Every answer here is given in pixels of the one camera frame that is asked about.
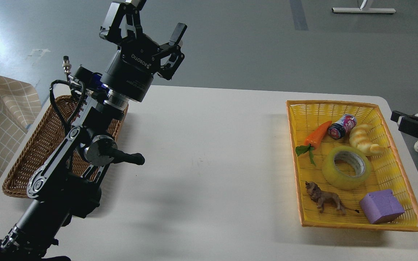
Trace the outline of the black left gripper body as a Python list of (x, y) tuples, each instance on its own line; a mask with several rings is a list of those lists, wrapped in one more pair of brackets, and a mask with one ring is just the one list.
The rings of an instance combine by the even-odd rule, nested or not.
[(108, 41), (117, 45), (117, 51), (101, 82), (128, 99), (142, 102), (156, 72), (151, 56), (157, 53), (158, 44), (147, 35), (135, 40)]

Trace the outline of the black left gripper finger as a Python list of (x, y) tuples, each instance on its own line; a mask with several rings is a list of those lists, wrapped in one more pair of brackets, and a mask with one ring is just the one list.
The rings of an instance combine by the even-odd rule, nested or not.
[(159, 65), (156, 71), (159, 77), (171, 80), (183, 62), (185, 55), (181, 51), (181, 40), (186, 30), (186, 24), (178, 23), (168, 43), (159, 46), (158, 52), (154, 55), (154, 60)]
[(99, 37), (118, 46), (142, 38), (140, 11), (145, 3), (146, 0), (112, 2), (100, 26)]

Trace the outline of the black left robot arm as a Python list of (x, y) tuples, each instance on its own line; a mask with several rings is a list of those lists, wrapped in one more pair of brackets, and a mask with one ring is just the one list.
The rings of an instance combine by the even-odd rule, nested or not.
[(108, 127), (123, 119), (130, 100), (143, 101), (155, 74), (172, 79), (185, 58), (181, 40), (187, 30), (178, 23), (168, 43), (159, 45), (143, 31), (145, 3), (111, 3), (99, 36), (117, 51), (104, 73), (79, 67), (72, 75), (68, 56), (63, 58), (66, 80), (51, 83), (49, 98), (65, 138), (30, 177), (26, 193), (33, 201), (0, 240), (0, 261), (43, 261), (48, 248), (58, 245), (61, 227), (99, 207), (111, 164), (144, 164), (142, 154), (118, 149)]

